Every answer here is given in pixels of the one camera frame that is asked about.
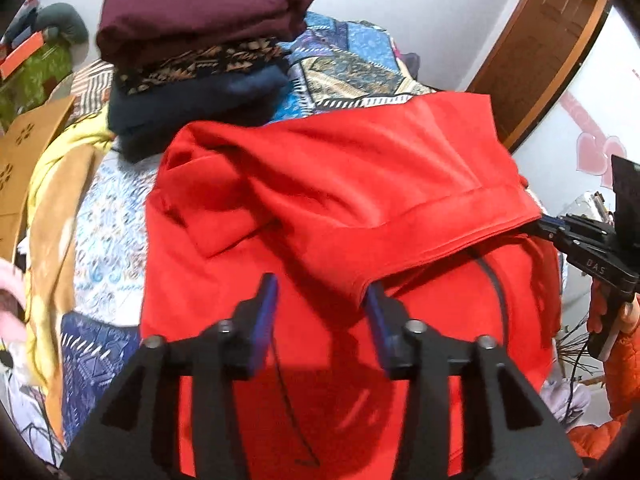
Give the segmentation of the person right hand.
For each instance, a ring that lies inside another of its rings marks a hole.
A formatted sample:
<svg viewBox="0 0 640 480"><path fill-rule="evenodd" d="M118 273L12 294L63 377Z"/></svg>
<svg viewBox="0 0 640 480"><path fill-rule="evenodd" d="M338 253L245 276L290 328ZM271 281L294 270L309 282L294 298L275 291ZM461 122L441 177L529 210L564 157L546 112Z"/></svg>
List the person right hand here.
<svg viewBox="0 0 640 480"><path fill-rule="evenodd" d="M587 321L587 330L590 333L600 333L603 328L603 318L608 313L608 285L599 281L593 281L591 285L591 298ZM631 302L625 302L616 311L617 326L621 333L632 334L639 326L639 295L634 296Z"/></svg>

